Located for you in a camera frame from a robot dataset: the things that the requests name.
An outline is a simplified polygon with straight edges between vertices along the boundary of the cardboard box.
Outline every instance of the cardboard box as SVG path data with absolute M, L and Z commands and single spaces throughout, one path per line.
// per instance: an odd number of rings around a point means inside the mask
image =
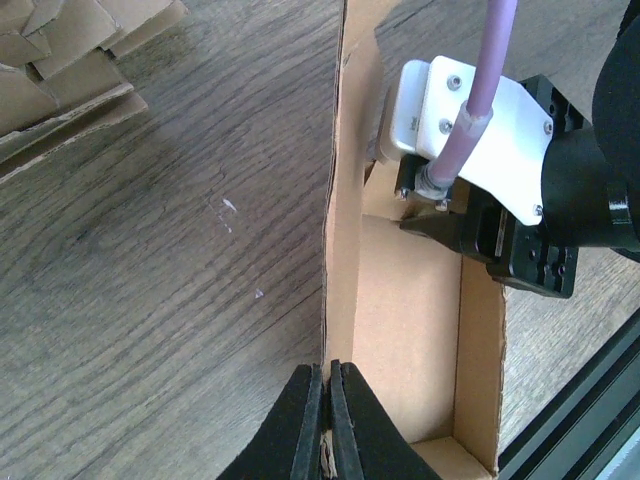
M 325 223 L 323 365 L 353 361 L 404 438 L 444 478 L 497 475 L 505 300 L 483 265 L 400 231 L 393 172 L 364 185 L 394 0 L 345 2 Z

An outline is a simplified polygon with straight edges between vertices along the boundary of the cardboard box flap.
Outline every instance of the cardboard box flap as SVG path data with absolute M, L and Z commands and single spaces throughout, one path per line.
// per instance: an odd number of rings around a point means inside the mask
M 483 264 L 465 258 L 461 298 L 453 436 L 496 474 L 506 352 L 504 287 Z
M 27 147 L 35 144 L 38 140 L 43 139 L 47 135 L 55 132 L 64 125 L 82 117 L 88 112 L 95 110 L 101 105 L 110 102 L 115 98 L 122 97 L 127 93 L 133 91 L 133 85 L 125 83 L 117 86 L 116 88 L 91 99 L 90 101 L 80 105 L 79 107 L 56 117 L 50 118 L 44 122 L 23 131 L 14 131 L 4 137 L 0 138 L 0 165 L 2 162 L 9 161 L 17 153 L 21 152 Z M 19 161 L 13 161 L 11 163 L 13 167 L 6 167 L 3 169 L 4 174 L 11 172 L 13 169 L 20 167 Z
M 93 50 L 43 83 L 58 101 L 60 111 L 67 111 L 126 83 L 126 80 L 106 53 Z
M 180 0 L 175 0 L 169 8 L 146 22 L 136 31 L 111 46 L 111 53 L 116 57 L 122 57 L 131 53 L 152 38 L 164 32 L 167 28 L 178 23 L 189 10 Z
M 0 65 L 0 135 L 24 128 L 56 110 L 56 101 L 22 70 Z
M 101 0 L 102 6 L 122 27 L 118 33 L 104 42 L 101 47 L 109 50 L 131 32 L 167 9 L 172 2 L 173 0 L 138 0 L 136 2 L 131 0 Z
M 443 480 L 491 480 L 491 475 L 452 437 L 412 445 Z
M 348 57 L 341 52 L 338 59 L 341 68 L 325 220 L 325 375 L 332 359 L 345 362 L 353 353 L 366 149 L 382 83 L 378 47 L 373 32 L 369 36 L 371 41 L 362 48 Z
M 33 10 L 32 0 L 0 0 L 0 33 L 21 31 Z
M 0 63 L 20 67 L 51 55 L 47 37 L 37 32 L 24 37 L 18 32 L 0 34 Z
M 365 35 L 370 35 L 400 0 L 345 0 L 343 52 L 349 54 Z
M 29 36 L 58 18 L 64 2 L 65 0 L 40 0 L 22 34 Z
M 87 115 L 66 123 L 41 141 L 0 163 L 0 184 L 41 162 L 53 152 L 93 132 L 121 123 L 147 109 L 145 101 L 131 92 L 105 103 Z
M 34 62 L 49 78 L 80 60 L 118 31 L 118 24 L 97 0 L 66 0 L 55 21 L 42 27 L 51 56 Z

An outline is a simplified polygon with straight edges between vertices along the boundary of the metal fitting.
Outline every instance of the metal fitting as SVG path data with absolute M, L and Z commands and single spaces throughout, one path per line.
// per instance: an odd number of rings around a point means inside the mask
M 436 211 L 437 212 L 446 212 L 449 210 L 449 199 L 445 198 L 443 200 L 436 200 Z
M 451 120 L 447 120 L 446 118 L 440 120 L 440 131 L 442 133 L 449 135 L 451 130 L 453 130 L 453 123 L 451 123 Z

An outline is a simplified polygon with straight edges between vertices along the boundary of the stacked cardboard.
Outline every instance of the stacked cardboard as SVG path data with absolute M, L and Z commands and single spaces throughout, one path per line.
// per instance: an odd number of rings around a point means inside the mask
M 186 14 L 180 0 L 0 0 L 0 183 L 146 109 L 111 58 Z

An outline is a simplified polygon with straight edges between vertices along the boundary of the metal screw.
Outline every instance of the metal screw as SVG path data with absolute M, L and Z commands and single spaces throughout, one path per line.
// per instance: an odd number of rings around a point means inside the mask
M 446 212 L 447 210 L 449 210 L 449 200 L 448 199 L 444 199 L 444 200 L 437 200 L 436 201 L 436 211 L 437 212 Z
M 451 123 L 451 120 L 447 120 L 446 118 L 440 120 L 440 131 L 442 133 L 449 135 L 451 130 L 453 130 L 453 123 Z
M 458 90 L 461 85 L 462 80 L 460 80 L 459 76 L 451 75 L 449 78 L 447 78 L 447 87 L 449 87 L 449 90 L 451 90 L 452 92 Z

